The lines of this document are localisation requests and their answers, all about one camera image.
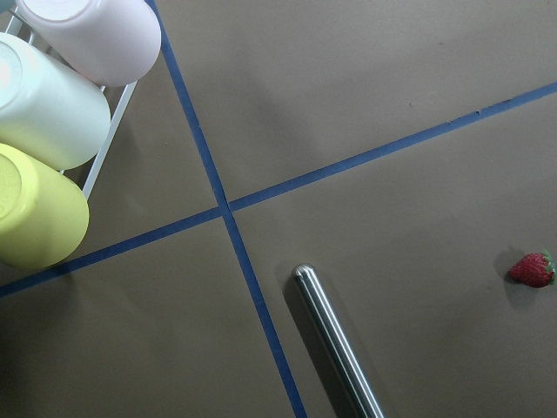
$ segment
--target yellow cup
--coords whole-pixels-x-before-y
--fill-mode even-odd
[[[71,180],[16,148],[0,144],[0,261],[43,268],[84,238],[89,207]]]

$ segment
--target stainless steel tube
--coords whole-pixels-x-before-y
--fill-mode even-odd
[[[319,330],[331,350],[332,357],[343,375],[361,416],[365,418],[385,418],[337,319],[337,315],[332,309],[331,302],[319,282],[315,268],[309,264],[301,264],[294,269],[292,276],[299,283],[317,321]]]

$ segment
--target white cup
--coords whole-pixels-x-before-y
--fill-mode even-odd
[[[17,0],[18,11],[89,80],[132,83],[157,60],[158,20],[143,0]]]
[[[93,83],[0,33],[0,143],[68,169],[98,153],[110,124],[106,98]]]

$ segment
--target blue tape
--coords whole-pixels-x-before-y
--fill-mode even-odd
[[[361,154],[344,159],[342,161],[339,161],[338,163],[327,165],[313,172],[308,172],[307,174],[303,174],[294,179],[289,179],[283,183],[273,185],[264,190],[260,190],[258,192],[244,196],[243,198],[233,200],[232,202],[230,202],[230,208],[233,212],[236,212],[240,209],[246,208],[247,206],[256,205],[257,203],[260,203],[264,200],[274,198],[276,196],[279,196],[280,194],[291,192],[292,190],[303,187],[304,185],[309,185],[316,181],[331,177],[334,174],[345,172],[346,170],[350,170],[351,168],[357,167],[358,165],[369,163],[370,161],[373,161],[377,158],[385,157],[386,155],[403,150],[405,148],[408,148],[409,146],[419,144],[421,142],[427,141],[428,139],[436,138],[445,133],[449,133],[450,131],[455,131],[464,126],[479,122],[483,119],[499,115],[500,113],[503,113],[505,111],[510,111],[515,107],[525,105],[539,98],[544,98],[545,96],[549,96],[551,94],[554,94],[555,92],[557,92],[557,83],[545,85],[543,87],[540,87],[539,89],[521,94],[516,98],[512,98],[510,100],[506,100],[505,102],[489,106],[485,109],[482,109],[481,111],[468,113],[465,116],[453,120],[452,122],[446,122],[444,124],[434,126],[433,128],[414,133],[413,135],[397,139],[396,141],[390,142],[389,144],[373,148],[370,151],[362,152]]]
[[[107,246],[101,250],[95,251],[78,257],[74,260],[67,261],[58,266],[51,267],[40,273],[32,274],[23,279],[13,281],[7,285],[0,287],[0,298],[9,296],[13,293],[21,292],[22,290],[30,287],[40,285],[45,281],[55,279],[67,273],[75,272],[76,270],[98,263],[99,261],[107,260],[111,257],[117,256],[121,253],[126,253],[130,250],[139,248],[151,242],[166,238],[175,233],[180,233],[186,229],[193,228],[208,222],[210,220],[220,217],[220,209],[214,207],[208,211],[198,213],[197,215],[181,219],[177,222],[171,223],[166,226],[161,226],[153,231],[142,233],[137,237],[127,239],[126,241],[119,242],[113,246]]]
[[[182,105],[184,114],[188,120],[188,124],[190,125],[193,140],[195,141],[195,144],[199,151],[199,155],[203,161],[203,166],[211,183],[215,198],[217,199],[218,207],[222,211],[226,229],[232,241],[232,245],[242,269],[242,273],[244,274],[245,282],[248,286],[250,295],[258,313],[259,320],[265,332],[265,337],[271,349],[272,356],[275,360],[278,372],[292,405],[292,410],[294,411],[294,414],[297,418],[306,418],[307,414],[305,412],[302,400],[299,396],[296,382],[292,377],[292,372],[288,366],[285,353],[280,344],[279,336],[277,335],[275,326],[272,323],[269,309],[265,303],[265,298],[263,297],[263,294],[261,292],[261,288],[253,270],[249,255],[245,249],[245,244],[242,240],[238,225],[236,224],[236,220],[234,219],[232,211],[228,206],[228,201],[226,200],[225,196],[225,189],[222,185],[220,177],[218,176],[217,167],[215,166],[211,151],[209,150],[209,146],[205,140],[205,135],[203,134],[203,130],[201,129],[201,125],[193,107],[190,94],[187,91],[184,77],[182,76],[182,73],[178,67],[176,56],[174,55],[174,51],[172,50],[171,43],[166,33],[166,29],[164,28],[163,21],[160,17],[160,14],[158,13],[157,5],[155,4],[154,0],[147,0],[147,3],[153,8],[160,22],[163,32],[162,52],[166,61],[166,65],[168,66],[168,70],[171,74],[172,82],[174,83],[174,87],[176,88],[180,104]]]

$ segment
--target pink cup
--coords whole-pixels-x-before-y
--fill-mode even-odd
[[[94,83],[132,83],[157,60],[161,31],[143,0],[17,0],[17,7],[68,64]]]

